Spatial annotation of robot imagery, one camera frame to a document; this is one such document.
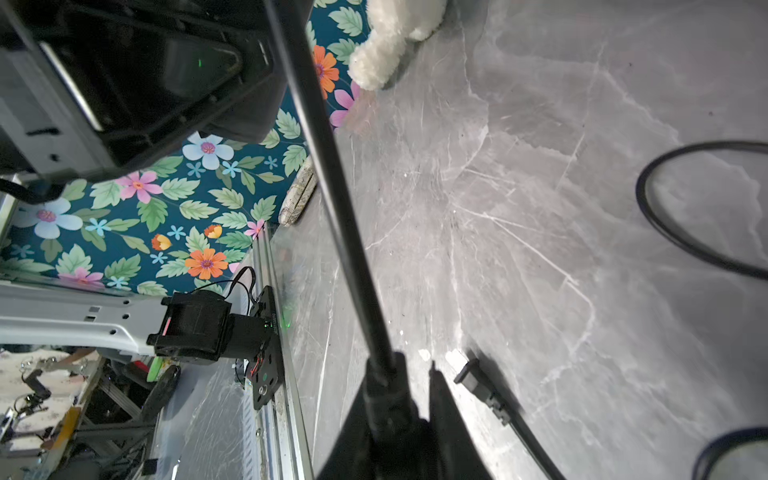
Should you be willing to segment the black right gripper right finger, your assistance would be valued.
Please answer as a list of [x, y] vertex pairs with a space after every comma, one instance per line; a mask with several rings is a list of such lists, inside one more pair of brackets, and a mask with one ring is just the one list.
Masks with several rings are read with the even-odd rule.
[[490, 479], [445, 376], [432, 363], [429, 371], [430, 428], [438, 479]]

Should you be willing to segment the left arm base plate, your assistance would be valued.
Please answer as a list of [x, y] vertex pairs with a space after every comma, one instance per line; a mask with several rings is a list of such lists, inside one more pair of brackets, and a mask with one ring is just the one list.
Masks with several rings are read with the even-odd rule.
[[253, 408], [259, 412], [272, 401], [285, 380], [275, 292], [265, 286], [257, 298], [255, 310], [255, 354], [248, 358], [245, 378], [253, 391]]

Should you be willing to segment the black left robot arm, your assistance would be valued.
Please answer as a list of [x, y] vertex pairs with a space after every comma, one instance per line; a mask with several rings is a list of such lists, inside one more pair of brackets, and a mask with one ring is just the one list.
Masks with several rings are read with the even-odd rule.
[[196, 132], [258, 143], [286, 87], [261, 1], [5, 1], [1, 190], [41, 204]]

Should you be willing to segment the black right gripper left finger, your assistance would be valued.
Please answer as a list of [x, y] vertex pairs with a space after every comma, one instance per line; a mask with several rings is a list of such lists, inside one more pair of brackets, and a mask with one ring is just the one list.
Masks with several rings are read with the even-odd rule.
[[369, 428], [360, 386], [331, 453], [317, 479], [427, 479], [427, 422], [416, 422], [389, 443], [377, 443]]

